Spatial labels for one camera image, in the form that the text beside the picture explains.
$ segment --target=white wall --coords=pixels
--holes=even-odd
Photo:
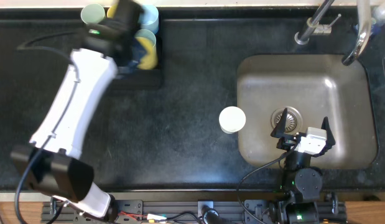
[[[89,3],[110,6],[114,0],[0,0],[0,8],[83,7]],[[192,6],[318,6],[323,0],[136,0],[162,7]],[[379,5],[385,0],[370,0]],[[354,6],[355,0],[336,0],[334,6]]]

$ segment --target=sink basin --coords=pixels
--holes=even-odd
[[[361,169],[378,152],[369,87],[359,62],[341,64],[342,55],[256,55],[238,68],[238,107],[246,114],[239,132],[244,159],[261,166],[283,152],[270,133],[288,107],[286,132],[320,128],[329,118],[336,145],[311,165]]]

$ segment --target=light blue cup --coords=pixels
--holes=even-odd
[[[153,5],[143,5],[144,15],[141,17],[141,29],[147,29],[154,34],[159,30],[159,11]]]

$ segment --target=faucet base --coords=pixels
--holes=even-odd
[[[300,45],[306,45],[306,44],[308,44],[308,42],[310,41],[309,38],[308,38],[307,40],[305,40],[305,41],[299,40],[298,36],[299,36],[299,32],[297,32],[297,33],[294,35],[294,40],[296,41],[296,43],[298,43],[298,44],[300,44]]]

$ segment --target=black countertop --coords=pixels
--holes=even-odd
[[[224,134],[218,115],[236,106],[236,69],[256,54],[345,54],[356,39],[354,9],[339,12],[332,34],[298,46],[294,34],[313,9],[161,9],[164,85],[159,90],[105,95],[83,146],[82,161],[104,190],[234,189],[254,167],[238,151],[238,135]],[[42,34],[83,27],[77,10],[0,11],[0,190],[19,181],[9,154],[44,119],[67,63],[46,52],[15,52]],[[42,41],[69,52],[75,36]],[[324,170],[325,190],[385,189],[385,30],[359,59],[368,71],[379,153],[362,170]],[[278,189],[279,169],[265,169],[244,186]]]

